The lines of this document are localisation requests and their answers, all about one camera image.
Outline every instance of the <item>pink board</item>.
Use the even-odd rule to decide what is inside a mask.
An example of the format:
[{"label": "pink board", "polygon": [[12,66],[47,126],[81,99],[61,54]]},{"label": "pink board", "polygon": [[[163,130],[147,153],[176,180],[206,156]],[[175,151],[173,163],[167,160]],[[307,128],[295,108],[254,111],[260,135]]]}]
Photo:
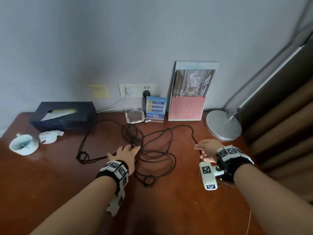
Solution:
[{"label": "pink board", "polygon": [[201,120],[205,99],[203,96],[173,96],[168,119]]}]

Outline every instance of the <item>ceramic cup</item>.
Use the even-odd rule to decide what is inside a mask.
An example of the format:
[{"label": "ceramic cup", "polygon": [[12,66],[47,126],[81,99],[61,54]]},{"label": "ceramic cup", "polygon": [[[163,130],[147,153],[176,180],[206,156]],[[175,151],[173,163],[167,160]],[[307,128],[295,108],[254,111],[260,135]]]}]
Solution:
[{"label": "ceramic cup", "polygon": [[39,147],[39,142],[29,134],[17,134],[10,143],[9,148],[22,156],[32,154]]}]

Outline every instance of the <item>tabletop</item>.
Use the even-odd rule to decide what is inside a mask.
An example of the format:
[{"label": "tabletop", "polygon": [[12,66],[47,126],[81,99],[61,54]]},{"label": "tabletop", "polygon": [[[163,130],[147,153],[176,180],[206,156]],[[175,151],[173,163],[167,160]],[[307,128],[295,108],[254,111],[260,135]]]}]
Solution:
[{"label": "tabletop", "polygon": [[[1,234],[29,234],[50,214],[95,179],[104,159],[82,165],[76,160],[83,132],[66,131],[52,144],[40,144],[36,152],[21,156],[9,150],[17,133],[38,138],[40,132],[28,120],[31,113],[19,114],[0,139],[0,230]],[[194,129],[197,141],[213,138],[205,126],[206,113],[201,121],[148,122],[136,126],[144,135],[181,124]],[[125,115],[99,113],[96,120],[110,119],[126,124]],[[170,132],[147,145],[150,150],[164,150],[170,143]],[[91,158],[113,153],[128,143],[123,139],[121,126],[101,122],[87,138],[84,151]],[[177,158],[175,169],[146,188],[131,176],[125,188],[125,199],[115,217],[106,216],[99,234],[245,234],[249,206],[236,187],[221,185],[206,191],[199,175],[199,152],[194,150],[191,129],[173,130],[169,152]],[[244,139],[224,142],[250,155]],[[143,174],[158,175],[168,169],[168,162],[139,163],[136,169]],[[264,234],[251,218],[248,234]]]}]

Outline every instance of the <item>glass ashtray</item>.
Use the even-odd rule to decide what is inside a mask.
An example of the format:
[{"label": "glass ashtray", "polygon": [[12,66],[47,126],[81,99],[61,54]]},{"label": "glass ashtray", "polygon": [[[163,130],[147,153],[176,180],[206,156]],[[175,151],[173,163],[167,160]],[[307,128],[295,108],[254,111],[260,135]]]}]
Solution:
[{"label": "glass ashtray", "polygon": [[126,122],[136,124],[145,121],[145,114],[142,108],[136,107],[125,111]]}]

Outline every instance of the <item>black tissue box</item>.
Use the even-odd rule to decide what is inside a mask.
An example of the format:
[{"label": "black tissue box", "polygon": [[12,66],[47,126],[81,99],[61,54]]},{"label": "black tissue box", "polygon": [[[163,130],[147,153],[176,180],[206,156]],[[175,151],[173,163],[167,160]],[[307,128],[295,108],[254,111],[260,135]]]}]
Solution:
[{"label": "black tissue box", "polygon": [[[75,109],[76,113],[41,121],[47,113],[57,109]],[[96,109],[92,102],[41,102],[29,123],[41,132],[51,130],[88,130],[93,125]]]}]

